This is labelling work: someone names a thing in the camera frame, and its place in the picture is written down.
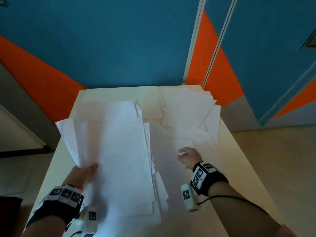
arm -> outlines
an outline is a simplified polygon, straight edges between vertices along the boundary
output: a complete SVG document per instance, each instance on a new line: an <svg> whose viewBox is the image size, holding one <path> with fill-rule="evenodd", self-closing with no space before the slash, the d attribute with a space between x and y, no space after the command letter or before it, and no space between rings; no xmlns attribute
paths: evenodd
<svg viewBox="0 0 316 237"><path fill-rule="evenodd" d="M186 165L187 169L193 169L196 163L202 162L196 149L185 147L179 152L185 152L178 159ZM244 198L226 182L214 183L209 191L209 197L215 195L230 195ZM210 200L219 219L230 237L239 236L275 236L281 227L274 219L261 209L238 199L219 197Z"/></svg>
<svg viewBox="0 0 316 237"><path fill-rule="evenodd" d="M71 185L83 190L85 183L89 182L98 168L98 164L79 168L75 166L66 177L63 185ZM48 215L32 223L21 237L61 237L65 232L65 222L57 216Z"/></svg>

person's left arm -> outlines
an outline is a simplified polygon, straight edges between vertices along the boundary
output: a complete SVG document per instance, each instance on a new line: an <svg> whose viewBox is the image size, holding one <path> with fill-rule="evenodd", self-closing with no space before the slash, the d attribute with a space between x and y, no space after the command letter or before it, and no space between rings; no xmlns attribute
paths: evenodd
<svg viewBox="0 0 316 237"><path fill-rule="evenodd" d="M94 176L98 164L79 168L75 166L66 177L62 185L70 185L81 191L87 182ZM47 215L30 224L21 237L61 237L65 232L66 224L63 219L54 215Z"/></svg>

pile of papers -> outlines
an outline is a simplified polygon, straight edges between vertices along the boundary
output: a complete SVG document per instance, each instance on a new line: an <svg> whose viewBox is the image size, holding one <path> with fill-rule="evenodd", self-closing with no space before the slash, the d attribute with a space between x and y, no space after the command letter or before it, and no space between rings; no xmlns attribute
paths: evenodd
<svg viewBox="0 0 316 237"><path fill-rule="evenodd" d="M168 194L151 154L149 123L136 101L80 102L76 118L56 125L77 166L99 163L83 193L83 207L98 210L98 234L161 223Z"/></svg>
<svg viewBox="0 0 316 237"><path fill-rule="evenodd" d="M75 118L56 123L77 166L99 163L83 193L83 207L97 208L96 236L148 230L188 213L180 188L190 182L192 171L177 159L179 149L196 148L205 162L224 172L214 146L220 120L216 100L209 92L187 88L163 92L164 106L157 91L151 100L78 102Z"/></svg>

gray wall section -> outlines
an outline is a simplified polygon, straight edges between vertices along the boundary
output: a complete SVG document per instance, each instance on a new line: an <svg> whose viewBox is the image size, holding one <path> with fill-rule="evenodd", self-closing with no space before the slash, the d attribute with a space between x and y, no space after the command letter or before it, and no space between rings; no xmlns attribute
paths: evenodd
<svg viewBox="0 0 316 237"><path fill-rule="evenodd" d="M1 63L0 104L46 145L56 149L60 139L58 129Z"/></svg>
<svg viewBox="0 0 316 237"><path fill-rule="evenodd" d="M316 124L316 101L271 119L265 126L260 126L245 96L238 98L221 109L221 118L230 131L250 131L257 129Z"/></svg>

tabletop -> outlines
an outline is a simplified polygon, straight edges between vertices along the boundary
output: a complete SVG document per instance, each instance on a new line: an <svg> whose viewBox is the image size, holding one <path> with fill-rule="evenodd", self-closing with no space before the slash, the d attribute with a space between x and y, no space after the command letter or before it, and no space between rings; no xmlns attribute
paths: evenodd
<svg viewBox="0 0 316 237"><path fill-rule="evenodd" d="M119 87L81 90L79 91L69 117L75 116L76 104L86 100L122 101L127 100L126 98L136 100L138 100L137 98L143 98L146 99L147 102L147 105L144 104L145 106L143 106L143 111L150 111L150 102L157 101L154 100L154 97L151 95L152 88L153 87ZM164 88L190 88L197 92L203 92L200 85L157 87L160 107L165 105L165 98L162 92ZM276 221L286 224L266 188L263 186L222 119L220 119L218 143L215 147L221 157L224 173L231 186L241 195L265 209ZM75 163L65 143L61 139L37 195L31 215L45 195L53 187L61 185L74 166ZM146 230L129 232L125 235L161 236L162 234L166 234L168 236L209 236L210 233L212 233L213 236L228 236L211 204L206 204L208 205L207 208L202 211L188 212L186 215L181 216L168 216L161 225ZM71 225L64 236L70 236L76 231L76 227Z"/></svg>

